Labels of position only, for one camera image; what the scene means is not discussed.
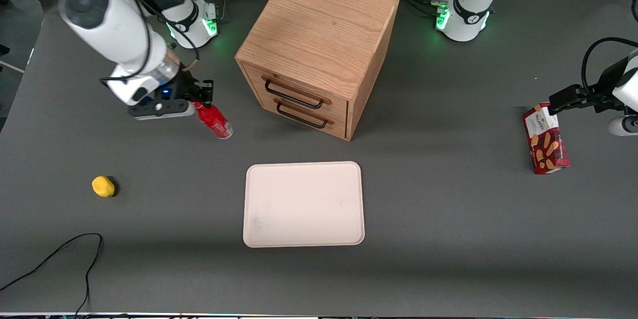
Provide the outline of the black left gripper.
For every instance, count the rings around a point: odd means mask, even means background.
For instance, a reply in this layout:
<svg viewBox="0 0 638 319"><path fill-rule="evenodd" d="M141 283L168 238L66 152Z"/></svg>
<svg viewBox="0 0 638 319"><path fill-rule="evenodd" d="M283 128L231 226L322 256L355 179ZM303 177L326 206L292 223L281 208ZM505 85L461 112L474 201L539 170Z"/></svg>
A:
<svg viewBox="0 0 638 319"><path fill-rule="evenodd" d="M628 64L625 56L622 60L610 65L600 74L599 80L594 85L588 85L586 78L588 60L583 60L581 85L570 85L549 96L549 111L565 111L574 108L590 107L596 113L606 110L626 113L626 106L613 96L612 91L619 84Z"/></svg>

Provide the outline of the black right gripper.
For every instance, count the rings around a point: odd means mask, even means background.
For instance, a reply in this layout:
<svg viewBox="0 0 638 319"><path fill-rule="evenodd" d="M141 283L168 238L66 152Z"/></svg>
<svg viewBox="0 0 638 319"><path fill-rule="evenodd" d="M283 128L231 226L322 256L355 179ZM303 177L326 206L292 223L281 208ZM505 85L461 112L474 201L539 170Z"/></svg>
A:
<svg viewBox="0 0 638 319"><path fill-rule="evenodd" d="M214 81L195 79L189 71L178 71L169 82L169 100L190 101L195 109L211 105L214 94Z"/></svg>

